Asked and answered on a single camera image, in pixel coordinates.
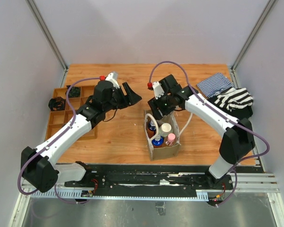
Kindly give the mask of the blue white striped cloth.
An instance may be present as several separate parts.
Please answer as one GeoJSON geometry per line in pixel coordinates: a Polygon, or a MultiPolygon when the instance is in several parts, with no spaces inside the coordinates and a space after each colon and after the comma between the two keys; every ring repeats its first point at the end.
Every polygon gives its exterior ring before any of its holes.
{"type": "Polygon", "coordinates": [[[233,87],[231,81],[222,73],[216,73],[196,85],[203,95],[211,98],[224,90],[233,87]]]}

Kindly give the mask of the wooden compartment tray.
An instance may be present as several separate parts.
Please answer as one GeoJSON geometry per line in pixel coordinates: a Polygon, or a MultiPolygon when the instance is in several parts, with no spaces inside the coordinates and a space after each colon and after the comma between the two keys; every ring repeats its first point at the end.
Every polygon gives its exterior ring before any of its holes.
{"type": "MultiPolygon", "coordinates": [[[[81,95],[77,98],[70,98],[70,104],[78,110],[79,107],[85,104],[87,98],[93,94],[94,86],[81,86],[81,95]]],[[[66,99],[67,87],[55,88],[53,91],[53,98],[62,97],[66,99]]],[[[68,123],[73,116],[73,112],[69,105],[66,103],[65,110],[63,111],[51,111],[49,114],[48,125],[45,139],[49,139],[56,132],[58,132],[66,123],[68,123]]]]}

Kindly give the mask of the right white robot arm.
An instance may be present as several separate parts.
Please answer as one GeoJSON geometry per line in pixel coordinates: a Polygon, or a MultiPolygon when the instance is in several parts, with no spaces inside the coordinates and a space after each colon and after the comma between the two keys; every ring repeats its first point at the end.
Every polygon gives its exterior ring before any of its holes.
{"type": "Polygon", "coordinates": [[[221,136],[219,157],[209,167],[205,177],[208,188],[218,188],[228,171],[255,147],[251,122],[225,113],[197,90],[189,86],[181,87],[173,75],[149,82],[147,86],[154,92],[154,98],[148,104],[155,119],[161,120],[179,107],[200,117],[221,136]]]}

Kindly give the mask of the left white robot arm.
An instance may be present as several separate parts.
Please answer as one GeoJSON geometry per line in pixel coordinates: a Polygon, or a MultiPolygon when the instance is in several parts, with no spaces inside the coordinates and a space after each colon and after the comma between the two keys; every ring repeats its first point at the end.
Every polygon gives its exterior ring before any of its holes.
{"type": "Polygon", "coordinates": [[[18,189],[22,189],[21,179],[40,192],[47,192],[57,183],[70,181],[76,181],[81,187],[89,186],[92,175],[87,173],[83,163],[59,165],[59,158],[81,136],[105,120],[107,112],[135,105],[141,99],[126,82],[122,86],[113,80],[98,82],[93,95],[74,112],[68,123],[36,148],[26,147],[22,151],[18,189]]]}

